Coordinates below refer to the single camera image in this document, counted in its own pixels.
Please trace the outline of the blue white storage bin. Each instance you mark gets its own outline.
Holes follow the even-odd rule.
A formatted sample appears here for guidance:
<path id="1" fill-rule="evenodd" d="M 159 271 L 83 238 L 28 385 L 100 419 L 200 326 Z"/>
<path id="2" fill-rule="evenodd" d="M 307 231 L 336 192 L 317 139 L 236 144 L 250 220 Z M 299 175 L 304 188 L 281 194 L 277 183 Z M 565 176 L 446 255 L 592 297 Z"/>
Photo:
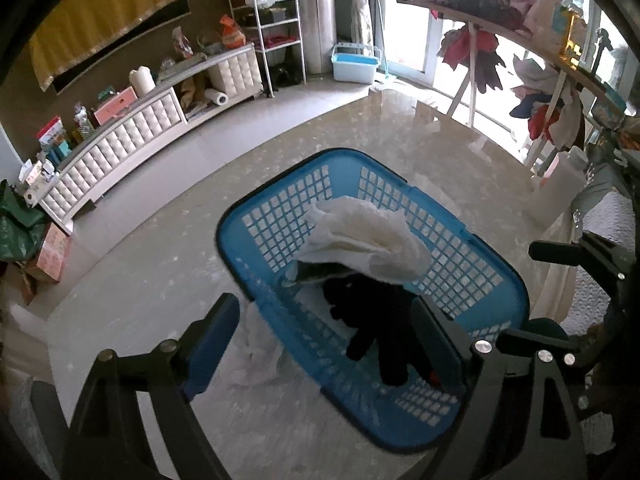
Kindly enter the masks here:
<path id="1" fill-rule="evenodd" d="M 378 47 L 338 42 L 331 53 L 333 78 L 351 84 L 373 84 L 382 57 Z"/>

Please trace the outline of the wall mounted television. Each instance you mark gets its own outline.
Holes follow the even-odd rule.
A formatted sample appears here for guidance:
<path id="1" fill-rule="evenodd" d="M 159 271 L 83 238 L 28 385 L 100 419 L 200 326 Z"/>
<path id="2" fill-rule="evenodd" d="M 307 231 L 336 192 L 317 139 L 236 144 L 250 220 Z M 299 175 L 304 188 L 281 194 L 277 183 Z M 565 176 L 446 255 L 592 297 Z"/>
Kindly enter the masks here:
<path id="1" fill-rule="evenodd" d="M 118 37 L 112 41 L 106 47 L 97 50 L 88 58 L 82 62 L 76 64 L 69 70 L 66 70 L 61 75 L 56 76 L 52 81 L 52 88 L 56 94 L 60 94 L 66 90 L 71 84 L 73 84 L 78 78 L 80 78 L 88 70 L 91 70 L 93 66 L 101 63 L 103 60 L 111 56 L 118 50 L 126 47 L 127 44 L 138 40 L 139 38 L 154 32 L 163 26 L 171 24 L 175 21 L 179 21 L 185 16 L 191 13 L 189 0 L 176 0 L 169 3 L 167 6 L 163 6 L 160 10 L 156 11 L 149 18 L 141 21 L 129 32 Z"/>

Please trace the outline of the white fluffy cloth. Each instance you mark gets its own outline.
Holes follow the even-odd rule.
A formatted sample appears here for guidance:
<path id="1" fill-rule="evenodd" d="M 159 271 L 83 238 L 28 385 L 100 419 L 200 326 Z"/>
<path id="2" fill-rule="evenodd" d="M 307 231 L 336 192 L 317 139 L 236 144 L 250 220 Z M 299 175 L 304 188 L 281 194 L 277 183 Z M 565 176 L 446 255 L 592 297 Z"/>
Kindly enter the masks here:
<path id="1" fill-rule="evenodd" d="M 303 220 L 310 233 L 294 255 L 299 262 L 337 263 L 390 284 L 422 278 L 432 265 L 430 251 L 400 210 L 341 196 L 314 203 Z"/>

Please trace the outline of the patterned curtain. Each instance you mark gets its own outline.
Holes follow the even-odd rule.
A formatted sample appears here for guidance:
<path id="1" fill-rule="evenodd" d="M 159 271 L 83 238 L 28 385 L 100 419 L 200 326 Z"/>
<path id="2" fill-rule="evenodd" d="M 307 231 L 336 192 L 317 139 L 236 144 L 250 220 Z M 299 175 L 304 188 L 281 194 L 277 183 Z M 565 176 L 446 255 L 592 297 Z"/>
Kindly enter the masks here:
<path id="1" fill-rule="evenodd" d="M 299 0 L 306 69 L 311 75 L 332 70 L 331 52 L 341 40 L 375 46 L 370 0 Z"/>

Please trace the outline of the drying rack with clothes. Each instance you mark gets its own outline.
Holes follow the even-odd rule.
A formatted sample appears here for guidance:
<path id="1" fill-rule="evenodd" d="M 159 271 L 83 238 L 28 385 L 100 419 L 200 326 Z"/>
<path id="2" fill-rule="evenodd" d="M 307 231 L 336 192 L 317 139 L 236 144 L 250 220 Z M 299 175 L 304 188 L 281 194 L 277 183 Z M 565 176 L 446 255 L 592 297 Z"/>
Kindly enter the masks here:
<path id="1" fill-rule="evenodd" d="M 499 52 L 505 42 L 518 50 L 512 116 L 528 122 L 526 165 L 545 148 L 564 151 L 576 144 L 583 124 L 616 130 L 627 117 L 625 100 L 598 74 L 600 55 L 610 47 L 604 29 L 593 29 L 582 10 L 566 0 L 398 0 L 422 9 L 433 21 L 454 23 L 442 33 L 442 62 L 468 72 L 453 106 L 476 107 L 477 93 L 498 87 Z"/>

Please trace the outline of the white metal shelf rack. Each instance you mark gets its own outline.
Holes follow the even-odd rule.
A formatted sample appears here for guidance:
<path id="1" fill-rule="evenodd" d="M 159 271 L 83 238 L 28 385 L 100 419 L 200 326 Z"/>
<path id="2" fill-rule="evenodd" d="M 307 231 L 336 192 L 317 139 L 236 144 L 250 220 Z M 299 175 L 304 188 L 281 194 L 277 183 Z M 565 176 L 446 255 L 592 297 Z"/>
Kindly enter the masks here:
<path id="1" fill-rule="evenodd" d="M 228 0 L 231 17 L 254 44 L 270 98 L 282 88 L 306 84 L 307 70 L 299 0 L 274 0 L 261 9 L 246 0 Z"/>

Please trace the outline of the pink cardboard box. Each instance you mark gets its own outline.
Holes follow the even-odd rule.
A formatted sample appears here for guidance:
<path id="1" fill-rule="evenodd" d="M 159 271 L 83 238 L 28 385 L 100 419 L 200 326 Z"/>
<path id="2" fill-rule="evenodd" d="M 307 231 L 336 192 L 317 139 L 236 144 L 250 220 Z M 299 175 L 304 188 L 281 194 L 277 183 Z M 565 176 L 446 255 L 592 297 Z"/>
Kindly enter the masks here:
<path id="1" fill-rule="evenodd" d="M 39 252 L 26 264 L 26 273 L 36 281 L 58 283 L 61 281 L 69 250 L 70 237 L 56 224 L 50 223 Z"/>

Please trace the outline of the white quilted towel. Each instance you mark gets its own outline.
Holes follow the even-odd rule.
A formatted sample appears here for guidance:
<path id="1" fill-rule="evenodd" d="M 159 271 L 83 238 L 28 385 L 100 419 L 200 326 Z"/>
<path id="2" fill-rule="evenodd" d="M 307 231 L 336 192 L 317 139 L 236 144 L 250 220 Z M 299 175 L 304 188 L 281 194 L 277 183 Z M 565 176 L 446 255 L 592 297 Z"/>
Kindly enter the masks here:
<path id="1" fill-rule="evenodd" d="M 230 384 L 253 387 L 273 382 L 279 376 L 278 365 L 283 346 L 254 304 L 241 311 L 239 326 L 228 348 L 226 373 Z"/>

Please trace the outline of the red white box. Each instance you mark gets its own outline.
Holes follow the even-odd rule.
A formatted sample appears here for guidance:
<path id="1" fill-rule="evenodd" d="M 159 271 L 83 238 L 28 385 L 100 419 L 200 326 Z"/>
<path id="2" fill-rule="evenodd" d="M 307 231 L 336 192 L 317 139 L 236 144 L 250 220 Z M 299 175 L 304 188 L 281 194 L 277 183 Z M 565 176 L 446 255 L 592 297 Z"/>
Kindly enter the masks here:
<path id="1" fill-rule="evenodd" d="M 43 150 L 48 150 L 52 146 L 60 145 L 66 141 L 66 130 L 62 118 L 54 116 L 37 133 L 38 142 Z"/>

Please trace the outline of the white plastic jug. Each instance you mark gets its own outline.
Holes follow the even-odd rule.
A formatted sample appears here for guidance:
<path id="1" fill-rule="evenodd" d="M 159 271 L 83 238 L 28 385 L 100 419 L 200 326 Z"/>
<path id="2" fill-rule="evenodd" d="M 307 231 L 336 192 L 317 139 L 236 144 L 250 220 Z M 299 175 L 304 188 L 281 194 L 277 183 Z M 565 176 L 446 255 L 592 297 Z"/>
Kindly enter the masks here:
<path id="1" fill-rule="evenodd" d="M 139 66 L 136 70 L 130 70 L 129 82 L 139 98 L 155 88 L 153 74 L 149 67 L 144 65 Z"/>

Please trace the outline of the blue plastic laundry basket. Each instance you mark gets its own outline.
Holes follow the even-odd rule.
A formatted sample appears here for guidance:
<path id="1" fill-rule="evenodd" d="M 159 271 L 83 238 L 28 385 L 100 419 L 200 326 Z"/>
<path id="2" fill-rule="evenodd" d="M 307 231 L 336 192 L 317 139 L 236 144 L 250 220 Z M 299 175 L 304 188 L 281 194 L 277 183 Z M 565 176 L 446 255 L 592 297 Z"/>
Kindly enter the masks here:
<path id="1" fill-rule="evenodd" d="M 336 263 L 299 260 L 312 215 L 341 202 L 402 219 L 431 256 L 417 278 L 393 285 Z M 232 205 L 216 246 L 252 300 L 322 394 L 383 450 L 433 446 L 451 426 L 462 370 L 413 300 L 442 310 L 472 338 L 494 340 L 529 315 L 525 284 L 509 263 L 451 212 L 363 152 L 312 155 Z"/>

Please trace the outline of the black cloth with white strap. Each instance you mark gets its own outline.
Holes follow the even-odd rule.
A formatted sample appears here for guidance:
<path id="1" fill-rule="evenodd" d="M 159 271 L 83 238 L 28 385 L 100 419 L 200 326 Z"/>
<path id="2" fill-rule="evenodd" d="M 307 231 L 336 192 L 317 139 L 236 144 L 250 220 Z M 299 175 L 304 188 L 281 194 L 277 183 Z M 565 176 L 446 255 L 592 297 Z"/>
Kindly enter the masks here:
<path id="1" fill-rule="evenodd" d="M 303 284 L 318 284 L 330 278 L 344 278 L 355 274 L 355 271 L 336 262 L 308 263 L 294 261 L 292 266 L 285 271 L 282 278 L 284 287 L 293 287 Z"/>

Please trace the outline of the green plastic bag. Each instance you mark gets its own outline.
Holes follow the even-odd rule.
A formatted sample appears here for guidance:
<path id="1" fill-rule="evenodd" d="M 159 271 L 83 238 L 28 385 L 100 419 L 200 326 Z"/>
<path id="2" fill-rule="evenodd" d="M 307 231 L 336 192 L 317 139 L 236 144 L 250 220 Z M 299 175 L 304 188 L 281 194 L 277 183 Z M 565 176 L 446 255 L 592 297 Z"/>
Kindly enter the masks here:
<path id="1" fill-rule="evenodd" d="M 40 209 L 30 208 L 6 179 L 1 181 L 0 195 L 0 260 L 29 260 L 41 247 L 47 217 Z"/>

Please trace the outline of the pink drawer box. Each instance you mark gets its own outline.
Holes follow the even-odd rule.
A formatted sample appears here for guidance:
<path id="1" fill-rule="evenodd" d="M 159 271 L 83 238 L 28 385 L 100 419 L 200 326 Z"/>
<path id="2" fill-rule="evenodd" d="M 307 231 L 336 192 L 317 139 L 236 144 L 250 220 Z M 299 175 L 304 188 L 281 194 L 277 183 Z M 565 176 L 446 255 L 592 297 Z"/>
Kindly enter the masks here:
<path id="1" fill-rule="evenodd" d="M 136 90 L 133 86 L 129 86 L 100 104 L 93 112 L 94 119 L 102 126 L 130 107 L 137 98 Z"/>

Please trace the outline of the black plush toy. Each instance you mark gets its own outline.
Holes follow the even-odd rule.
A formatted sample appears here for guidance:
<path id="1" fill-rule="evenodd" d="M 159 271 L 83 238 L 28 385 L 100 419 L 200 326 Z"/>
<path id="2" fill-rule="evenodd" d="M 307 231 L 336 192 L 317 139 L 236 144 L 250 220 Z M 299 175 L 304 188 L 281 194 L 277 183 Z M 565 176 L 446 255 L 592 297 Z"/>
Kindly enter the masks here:
<path id="1" fill-rule="evenodd" d="M 404 286 L 372 280 L 363 274 L 330 278 L 321 284 L 330 315 L 355 333 L 346 356 L 355 362 L 371 349 L 378 352 L 378 372 L 389 387 L 409 379 L 410 311 L 417 296 Z"/>

